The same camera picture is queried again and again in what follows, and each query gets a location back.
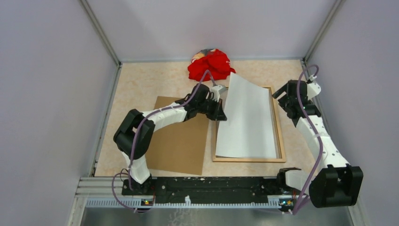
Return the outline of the printed photo sheet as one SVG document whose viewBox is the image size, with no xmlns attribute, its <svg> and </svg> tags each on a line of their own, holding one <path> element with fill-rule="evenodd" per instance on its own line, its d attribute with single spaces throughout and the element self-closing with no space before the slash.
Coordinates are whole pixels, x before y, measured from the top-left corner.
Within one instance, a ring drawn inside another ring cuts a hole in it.
<svg viewBox="0 0 399 226">
<path fill-rule="evenodd" d="M 276 158 L 270 92 L 232 73 L 216 137 L 216 155 L 228 158 Z"/>
</svg>

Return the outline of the wooden picture frame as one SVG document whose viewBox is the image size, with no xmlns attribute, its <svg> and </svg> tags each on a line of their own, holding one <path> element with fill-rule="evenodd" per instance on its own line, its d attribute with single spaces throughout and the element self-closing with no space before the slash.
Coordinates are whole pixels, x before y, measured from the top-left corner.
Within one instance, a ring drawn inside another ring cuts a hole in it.
<svg viewBox="0 0 399 226">
<path fill-rule="evenodd" d="M 287 161 L 277 103 L 272 88 L 228 89 L 226 121 L 212 133 L 214 162 L 285 163 Z"/>
</svg>

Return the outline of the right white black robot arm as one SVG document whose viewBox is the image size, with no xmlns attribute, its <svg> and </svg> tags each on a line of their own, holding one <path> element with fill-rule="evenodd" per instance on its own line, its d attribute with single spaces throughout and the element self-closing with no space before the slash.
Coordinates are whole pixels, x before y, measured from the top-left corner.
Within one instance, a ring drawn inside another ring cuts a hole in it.
<svg viewBox="0 0 399 226">
<path fill-rule="evenodd" d="M 364 174 L 341 155 L 328 134 L 321 112 L 311 101 L 320 92 L 316 82 L 289 80 L 272 95 L 302 134 L 315 159 L 309 173 L 299 168 L 280 169 L 276 188 L 282 194 L 299 190 L 300 195 L 309 196 L 316 208 L 353 206 Z"/>
</svg>

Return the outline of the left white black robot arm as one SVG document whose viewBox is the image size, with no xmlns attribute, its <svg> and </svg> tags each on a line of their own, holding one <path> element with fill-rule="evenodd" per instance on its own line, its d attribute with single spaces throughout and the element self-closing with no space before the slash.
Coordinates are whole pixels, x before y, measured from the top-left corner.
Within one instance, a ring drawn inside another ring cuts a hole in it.
<svg viewBox="0 0 399 226">
<path fill-rule="evenodd" d="M 186 97 L 165 107 L 146 112 L 132 109 L 127 113 L 113 141 L 126 159 L 130 188 L 133 187 L 142 195 L 150 191 L 151 173 L 145 154 L 153 133 L 169 125 L 188 121 L 197 114 L 203 114 L 212 121 L 226 121 L 221 99 L 221 94 L 226 90 L 224 85 L 208 87 L 199 83 Z"/>
</svg>

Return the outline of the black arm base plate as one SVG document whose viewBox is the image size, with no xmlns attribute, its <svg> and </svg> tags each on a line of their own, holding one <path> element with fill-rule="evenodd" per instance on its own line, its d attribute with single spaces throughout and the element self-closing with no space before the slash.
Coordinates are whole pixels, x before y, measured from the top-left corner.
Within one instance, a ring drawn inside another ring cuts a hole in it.
<svg viewBox="0 0 399 226">
<path fill-rule="evenodd" d="M 276 177 L 156 177 L 142 185 L 124 180 L 122 195 L 150 196 L 156 204 L 182 203 L 189 197 L 193 204 L 267 203 L 272 195 L 289 198 L 300 192 L 283 187 Z"/>
</svg>

